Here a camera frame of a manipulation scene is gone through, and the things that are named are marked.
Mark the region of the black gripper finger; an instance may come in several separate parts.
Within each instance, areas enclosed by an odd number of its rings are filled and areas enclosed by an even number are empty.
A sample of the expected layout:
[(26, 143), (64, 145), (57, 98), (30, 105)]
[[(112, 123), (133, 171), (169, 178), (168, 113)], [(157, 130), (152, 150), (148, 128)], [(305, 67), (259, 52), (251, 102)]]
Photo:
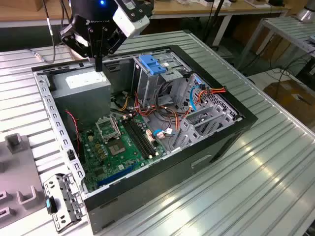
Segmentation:
[(124, 33), (116, 28), (115, 30), (110, 30), (109, 28), (102, 28), (101, 36), (101, 47), (100, 47), (100, 57), (98, 59), (98, 71), (102, 71), (103, 58), (108, 54), (114, 54), (116, 50), (124, 42)]
[(88, 58), (99, 72), (99, 46), (95, 30), (85, 23), (71, 23), (60, 31), (61, 40), (78, 55)]

